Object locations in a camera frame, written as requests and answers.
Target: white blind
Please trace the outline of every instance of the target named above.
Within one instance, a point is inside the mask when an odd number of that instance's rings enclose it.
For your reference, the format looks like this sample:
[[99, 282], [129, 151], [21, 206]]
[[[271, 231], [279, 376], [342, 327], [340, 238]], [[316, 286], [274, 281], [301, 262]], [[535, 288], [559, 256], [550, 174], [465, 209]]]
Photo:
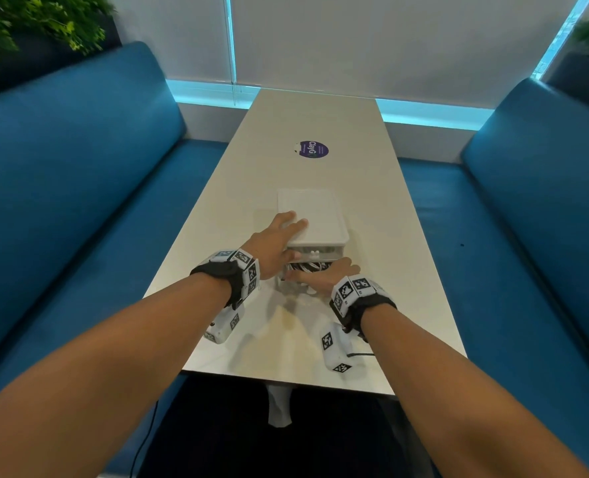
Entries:
[[240, 84], [494, 108], [577, 0], [232, 0]]
[[122, 42], [146, 42], [166, 78], [231, 80], [224, 0], [114, 2]]

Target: forearm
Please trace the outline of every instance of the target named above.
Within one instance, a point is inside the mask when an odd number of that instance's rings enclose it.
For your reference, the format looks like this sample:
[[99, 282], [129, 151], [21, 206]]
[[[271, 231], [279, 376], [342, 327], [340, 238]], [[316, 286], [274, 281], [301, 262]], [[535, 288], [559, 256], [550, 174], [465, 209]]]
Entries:
[[445, 478], [589, 477], [493, 379], [390, 305], [362, 329], [412, 426]]
[[192, 275], [8, 385], [0, 393], [0, 478], [97, 476], [177, 376], [230, 292], [227, 281]]

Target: planter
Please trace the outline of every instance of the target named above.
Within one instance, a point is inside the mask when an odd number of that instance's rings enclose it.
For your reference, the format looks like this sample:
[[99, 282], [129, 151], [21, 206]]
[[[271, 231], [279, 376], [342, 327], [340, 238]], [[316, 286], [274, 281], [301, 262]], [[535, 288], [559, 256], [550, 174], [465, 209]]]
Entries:
[[589, 55], [568, 53], [547, 84], [589, 106]]
[[[112, 17], [102, 16], [100, 26], [106, 31], [100, 44], [104, 50], [122, 46]], [[19, 50], [0, 53], [0, 92], [102, 53], [84, 56], [42, 34], [17, 32], [12, 36]]]

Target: hand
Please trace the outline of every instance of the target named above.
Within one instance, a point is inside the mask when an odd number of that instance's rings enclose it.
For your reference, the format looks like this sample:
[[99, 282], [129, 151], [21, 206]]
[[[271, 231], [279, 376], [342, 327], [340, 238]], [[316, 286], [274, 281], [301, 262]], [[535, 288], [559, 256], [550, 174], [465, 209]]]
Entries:
[[281, 228], [284, 224], [296, 218], [294, 211], [279, 213], [274, 217], [270, 226], [261, 233], [255, 233], [250, 240], [243, 243], [242, 250], [258, 260], [261, 280], [271, 279], [281, 272], [283, 265], [301, 258], [299, 252], [283, 249], [295, 234], [308, 227], [308, 221], [303, 219], [297, 223]]
[[301, 270], [290, 270], [285, 275], [287, 281], [306, 283], [317, 292], [330, 295], [334, 286], [343, 278], [351, 277], [361, 272], [361, 267], [352, 265], [348, 257], [335, 261], [330, 268], [322, 272], [307, 273]]

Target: white table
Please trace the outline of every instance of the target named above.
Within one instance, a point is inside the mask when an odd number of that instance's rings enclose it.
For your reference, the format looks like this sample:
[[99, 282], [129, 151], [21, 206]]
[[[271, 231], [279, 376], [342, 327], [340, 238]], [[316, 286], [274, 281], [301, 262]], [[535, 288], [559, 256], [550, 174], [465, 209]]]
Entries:
[[[309, 159], [301, 141], [330, 152]], [[181, 228], [146, 295], [179, 279], [218, 249], [237, 248], [276, 213], [279, 188], [330, 188], [345, 215], [346, 255], [398, 308], [458, 352], [465, 349], [377, 104], [371, 99], [263, 89]], [[185, 370], [392, 394], [377, 361], [340, 374], [319, 345], [327, 302], [286, 297], [263, 281], [229, 339], [202, 339]]]

